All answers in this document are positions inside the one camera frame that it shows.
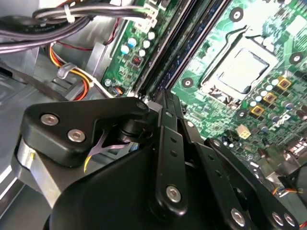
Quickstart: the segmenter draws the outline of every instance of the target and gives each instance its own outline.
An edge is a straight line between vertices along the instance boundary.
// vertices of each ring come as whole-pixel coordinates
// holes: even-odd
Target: yellow wire
[[[51,61],[53,62],[53,64],[55,64],[57,67],[60,68],[61,65],[59,65],[59,64],[54,60],[54,58],[53,58],[51,52],[52,52],[52,48],[50,47],[50,58],[51,58]],[[76,71],[76,70],[74,70],[74,69],[71,70],[70,72],[79,75],[81,78],[83,78],[83,79],[86,81],[86,83],[88,84],[88,87],[91,87],[90,81],[88,80],[88,78],[87,78],[84,74],[82,74],[82,73],[80,73],[80,72],[78,72],[78,71]]]
[[[85,160],[84,169],[83,169],[84,173],[85,173],[85,171],[86,171],[86,169],[87,169],[88,162],[90,162],[90,159],[91,159],[91,158],[92,158],[92,156],[89,156],[89,157],[87,157],[86,160]]]

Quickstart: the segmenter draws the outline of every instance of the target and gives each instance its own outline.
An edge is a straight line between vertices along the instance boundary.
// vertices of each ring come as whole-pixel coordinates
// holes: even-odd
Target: orange wire
[[[52,50],[51,48],[51,52],[50,52],[52,58],[54,59],[54,61],[59,65],[61,66],[61,63],[59,62],[59,60],[57,59],[57,57],[54,55],[54,51]],[[86,84],[86,81],[84,79],[82,79],[82,82],[83,82],[83,85],[84,85],[84,91],[83,91],[83,94],[79,97],[79,98],[76,98],[75,101],[80,101],[82,100],[88,93],[88,86]]]

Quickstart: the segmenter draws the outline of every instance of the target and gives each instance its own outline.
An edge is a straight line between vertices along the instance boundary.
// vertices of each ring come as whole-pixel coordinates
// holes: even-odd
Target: capacitor
[[[267,156],[267,152],[262,148],[258,148],[257,152],[261,158],[265,158]]]
[[[257,102],[254,101],[253,99],[249,99],[248,104],[249,104],[250,107],[255,107],[257,105]]]
[[[273,89],[273,86],[271,84],[265,83],[263,85],[266,91],[271,91]]]
[[[128,45],[131,47],[131,48],[134,48],[136,45],[137,45],[137,40],[133,37],[129,38],[128,39]]]
[[[127,45],[122,45],[120,51],[122,54],[128,54],[130,52],[130,49]]]
[[[282,102],[282,106],[286,108],[286,110],[293,110],[294,105],[290,101]]]
[[[148,41],[148,40],[143,41],[143,47],[145,49],[148,49],[150,47],[150,41]]]
[[[267,94],[268,94],[268,92],[266,90],[260,91],[261,97],[265,97]]]
[[[279,80],[277,78],[270,78],[269,83],[273,86],[278,85]]]
[[[146,51],[143,50],[143,49],[140,49],[140,50],[139,50],[139,56],[140,56],[140,57],[144,57],[145,55],[146,55]]]
[[[228,137],[223,136],[223,137],[222,137],[222,143],[223,143],[225,146],[228,146],[228,144],[229,144],[229,139],[228,139]]]
[[[277,114],[269,114],[269,119],[273,122],[278,122],[279,116]]]
[[[262,97],[260,95],[254,95],[253,98],[256,102],[260,102],[262,100]]]
[[[263,133],[267,133],[269,131],[269,128],[267,127],[267,125],[265,123],[260,123],[258,125],[258,128],[263,132]]]
[[[155,39],[155,33],[154,32],[149,32],[148,35],[147,35],[148,39],[151,41],[151,40],[154,40]]]
[[[303,106],[301,107],[301,110],[303,110],[303,111],[304,111],[304,113],[306,113],[306,114],[307,114],[307,106],[306,106],[306,105],[303,105]]]
[[[304,113],[302,110],[297,110],[295,114],[303,121],[307,121],[307,114]]]
[[[266,138],[262,138],[261,141],[266,148],[268,148],[270,146],[270,143]]]

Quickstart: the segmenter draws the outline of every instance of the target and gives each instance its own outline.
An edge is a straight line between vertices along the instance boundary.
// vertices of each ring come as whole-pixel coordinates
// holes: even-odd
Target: small chip
[[[288,79],[280,76],[279,78],[279,83],[278,83],[278,87],[282,90],[286,90],[290,87],[290,85],[292,84]]]
[[[275,96],[273,93],[268,93],[263,100],[265,100],[266,102],[272,104],[275,100],[277,99],[277,96]]]
[[[137,71],[137,70],[139,69],[139,67],[133,66],[132,69],[133,69],[134,71]]]
[[[128,64],[127,64],[127,67],[128,67],[129,69],[131,69],[131,68],[133,67],[133,65],[132,65],[131,63],[128,63]]]
[[[264,109],[262,107],[260,107],[259,105],[256,105],[252,111],[251,111],[254,115],[257,116],[261,116],[264,113]]]
[[[256,135],[256,134],[258,134],[259,133],[259,129],[257,129],[257,128],[253,128],[252,130],[251,130],[251,134],[253,134],[253,135]]]

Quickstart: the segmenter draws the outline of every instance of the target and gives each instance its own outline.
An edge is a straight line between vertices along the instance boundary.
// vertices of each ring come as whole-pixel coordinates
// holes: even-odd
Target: screw
[[[235,208],[231,210],[231,216],[235,220],[235,222],[241,227],[245,226],[245,220],[242,214]]]
[[[137,102],[136,105],[140,108],[140,109],[147,109],[147,106],[142,103],[142,102]]]
[[[81,143],[85,140],[85,134],[78,129],[72,129],[71,131],[68,132],[67,136],[69,140],[73,142]]]
[[[112,81],[110,79],[105,80],[105,86],[110,87],[112,84]]]
[[[272,213],[273,219],[278,223],[280,226],[283,226],[283,220],[280,218],[280,216],[276,213]]]
[[[188,126],[191,127],[191,128],[194,127],[194,124],[193,124],[192,122],[190,122],[190,121],[187,121],[187,124],[188,124]]]
[[[218,140],[213,139],[213,143],[214,143],[216,146],[220,147],[220,143],[218,142]]]
[[[294,220],[289,216],[289,214],[285,213],[284,214],[284,218],[286,219],[286,221],[291,225],[291,226],[295,226],[295,222]]]
[[[179,203],[181,200],[181,194],[179,190],[172,185],[166,188],[166,195],[174,203]]]
[[[47,126],[55,126],[59,123],[59,119],[52,114],[42,115],[40,118],[41,122]]]

